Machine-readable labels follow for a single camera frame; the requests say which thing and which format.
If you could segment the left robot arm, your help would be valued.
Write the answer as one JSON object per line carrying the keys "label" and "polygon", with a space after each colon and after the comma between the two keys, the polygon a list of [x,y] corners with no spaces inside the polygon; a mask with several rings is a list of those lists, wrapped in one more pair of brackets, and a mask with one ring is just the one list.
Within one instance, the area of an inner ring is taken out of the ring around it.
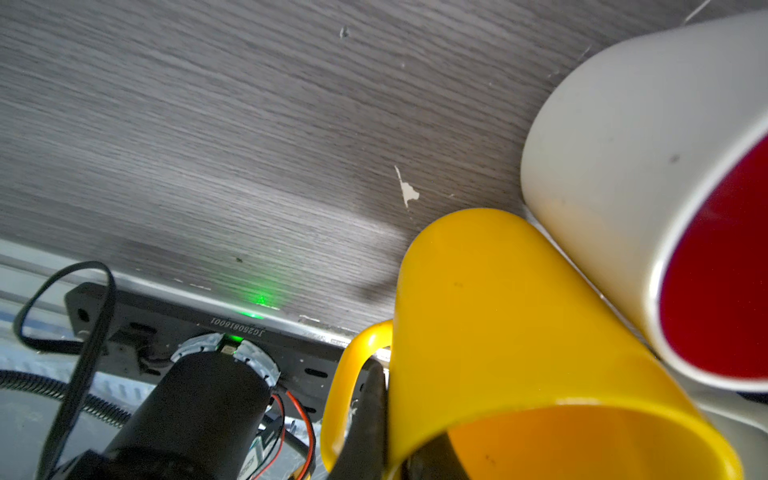
{"label": "left robot arm", "polygon": [[[383,368],[370,361],[331,479],[382,479],[390,439]],[[271,398],[250,366],[223,353],[179,360],[119,433],[56,468],[53,479],[234,479]]]}

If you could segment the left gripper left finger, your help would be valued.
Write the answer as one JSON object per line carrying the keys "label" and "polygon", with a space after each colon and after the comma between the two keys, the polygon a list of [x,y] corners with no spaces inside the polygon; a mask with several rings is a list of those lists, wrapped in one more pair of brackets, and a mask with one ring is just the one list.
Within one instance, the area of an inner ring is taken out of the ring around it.
{"label": "left gripper left finger", "polygon": [[345,439],[341,454],[329,479],[375,479],[383,477],[387,457],[387,386],[382,365],[369,361],[357,413]]}

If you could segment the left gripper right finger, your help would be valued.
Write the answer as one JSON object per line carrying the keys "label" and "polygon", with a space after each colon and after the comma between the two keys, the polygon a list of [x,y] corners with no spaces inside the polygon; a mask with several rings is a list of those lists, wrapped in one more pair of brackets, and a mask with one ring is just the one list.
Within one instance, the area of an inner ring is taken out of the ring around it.
{"label": "left gripper right finger", "polygon": [[409,480],[469,480],[447,433],[414,452],[402,466],[402,478]]}

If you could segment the yellow ceramic mug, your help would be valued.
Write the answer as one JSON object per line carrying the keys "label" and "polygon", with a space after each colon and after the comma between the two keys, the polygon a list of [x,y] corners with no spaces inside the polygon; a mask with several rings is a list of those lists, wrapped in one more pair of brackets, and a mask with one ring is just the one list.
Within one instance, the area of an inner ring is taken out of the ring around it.
{"label": "yellow ceramic mug", "polygon": [[385,476],[447,433],[470,479],[740,479],[736,450],[526,220],[467,209],[411,243],[391,320],[346,347],[326,402],[337,463],[371,360],[387,386]]}

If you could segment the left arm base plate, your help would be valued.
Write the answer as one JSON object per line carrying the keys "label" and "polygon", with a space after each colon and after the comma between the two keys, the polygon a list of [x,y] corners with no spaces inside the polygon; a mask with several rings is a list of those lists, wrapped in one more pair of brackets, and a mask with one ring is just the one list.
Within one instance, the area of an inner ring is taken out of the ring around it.
{"label": "left arm base plate", "polygon": [[251,346],[241,357],[264,362],[261,376],[292,392],[309,418],[321,421],[341,347],[144,294],[117,292],[101,370],[156,385],[184,355],[244,342]]}

